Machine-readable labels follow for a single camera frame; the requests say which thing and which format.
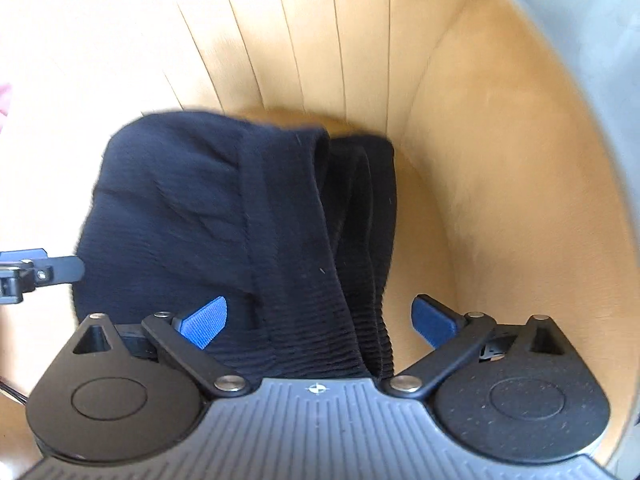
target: triangular cutout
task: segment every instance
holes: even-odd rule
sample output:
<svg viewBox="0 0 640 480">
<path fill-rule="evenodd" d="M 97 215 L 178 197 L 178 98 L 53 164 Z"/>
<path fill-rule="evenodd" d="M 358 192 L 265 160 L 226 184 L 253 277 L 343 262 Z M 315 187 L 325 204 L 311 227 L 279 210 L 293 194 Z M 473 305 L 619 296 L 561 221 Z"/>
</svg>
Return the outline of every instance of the triangular cutout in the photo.
<svg viewBox="0 0 640 480">
<path fill-rule="evenodd" d="M 530 351 L 536 354 L 563 355 L 564 351 L 556 343 L 551 332 L 546 328 L 539 327 L 533 339 Z"/>
<path fill-rule="evenodd" d="M 93 354 L 109 350 L 111 350 L 111 346 L 107 342 L 102 327 L 92 325 L 82 334 L 80 342 L 74 348 L 74 354 Z"/>
</svg>

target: black cable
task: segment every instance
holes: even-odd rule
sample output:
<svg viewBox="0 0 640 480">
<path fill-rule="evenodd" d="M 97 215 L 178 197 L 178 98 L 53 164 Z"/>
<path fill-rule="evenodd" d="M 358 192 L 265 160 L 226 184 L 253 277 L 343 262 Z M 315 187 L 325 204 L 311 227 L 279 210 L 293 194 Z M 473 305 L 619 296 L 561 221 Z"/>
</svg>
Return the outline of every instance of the black cable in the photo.
<svg viewBox="0 0 640 480">
<path fill-rule="evenodd" d="M 28 397 L 23 395 L 18 390 L 14 390 L 11 386 L 0 379 L 0 390 L 9 395 L 11 398 L 17 400 L 21 404 L 26 404 Z"/>
</svg>

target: black plastic bracket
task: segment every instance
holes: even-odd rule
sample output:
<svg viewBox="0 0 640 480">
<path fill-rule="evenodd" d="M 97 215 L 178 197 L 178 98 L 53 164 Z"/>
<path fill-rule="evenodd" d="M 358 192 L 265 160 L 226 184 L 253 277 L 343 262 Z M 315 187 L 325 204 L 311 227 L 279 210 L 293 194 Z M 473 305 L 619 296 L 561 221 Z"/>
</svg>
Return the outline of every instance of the black plastic bracket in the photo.
<svg viewBox="0 0 640 480">
<path fill-rule="evenodd" d="M 418 378 L 420 387 L 410 392 L 401 391 L 392 386 L 394 379 L 391 378 L 383 381 L 382 390 L 394 397 L 425 399 L 454 371 L 477 362 L 482 348 L 492 336 L 496 322 L 494 318 L 481 312 L 466 314 L 465 320 L 466 326 L 457 336 L 398 374 Z"/>
<path fill-rule="evenodd" d="M 183 370 L 209 400 L 217 397 L 241 397 L 251 391 L 251 385 L 244 378 L 244 387 L 236 391 L 219 389 L 216 380 L 223 376 L 240 377 L 238 373 L 182 336 L 171 326 L 172 316 L 169 313 L 161 314 L 162 317 L 152 314 L 142 321 L 142 332 L 156 347 L 161 363 Z"/>
<path fill-rule="evenodd" d="M 492 458 L 530 464 L 565 460 L 596 441 L 609 403 L 551 318 L 532 316 L 494 341 L 501 351 L 511 343 L 502 359 L 460 368 L 434 396 L 434 413 L 453 438 Z"/>
<path fill-rule="evenodd" d="M 169 448 L 201 407 L 184 373 L 133 357 L 109 317 L 91 314 L 36 384 L 26 415 L 46 454 L 109 463 Z"/>
</svg>

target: curved wooden surface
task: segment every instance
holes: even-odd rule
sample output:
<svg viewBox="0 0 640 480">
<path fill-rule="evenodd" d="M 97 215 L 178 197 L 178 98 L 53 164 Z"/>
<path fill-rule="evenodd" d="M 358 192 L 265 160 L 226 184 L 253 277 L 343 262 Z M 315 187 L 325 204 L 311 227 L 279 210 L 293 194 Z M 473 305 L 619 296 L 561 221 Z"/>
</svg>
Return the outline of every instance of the curved wooden surface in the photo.
<svg viewBox="0 0 640 480">
<path fill-rule="evenodd" d="M 23 406 L 0 394 L 0 478 L 17 478 L 40 458 Z"/>
<path fill-rule="evenodd" d="M 598 126 L 509 0 L 0 0 L 0 248 L 74 250 L 104 146 L 140 114 L 281 107 L 387 134 L 399 225 L 385 312 L 398 366 L 428 292 L 500 322 L 554 316 L 636 414 L 636 242 Z M 28 391 L 73 330 L 64 287 L 0 308 L 0 375 Z"/>
</svg>

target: small printed logo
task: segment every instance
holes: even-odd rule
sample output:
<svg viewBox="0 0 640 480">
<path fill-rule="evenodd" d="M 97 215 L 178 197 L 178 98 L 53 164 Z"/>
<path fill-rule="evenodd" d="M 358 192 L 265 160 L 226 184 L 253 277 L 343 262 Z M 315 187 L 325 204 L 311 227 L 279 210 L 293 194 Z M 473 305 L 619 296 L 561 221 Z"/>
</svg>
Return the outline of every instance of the small printed logo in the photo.
<svg viewBox="0 0 640 480">
<path fill-rule="evenodd" d="M 324 394 L 325 391 L 327 391 L 328 389 L 329 388 L 324 386 L 324 384 L 320 384 L 320 383 L 312 384 L 307 388 L 308 391 L 310 391 L 312 394 L 315 394 L 315 395 Z"/>
</svg>

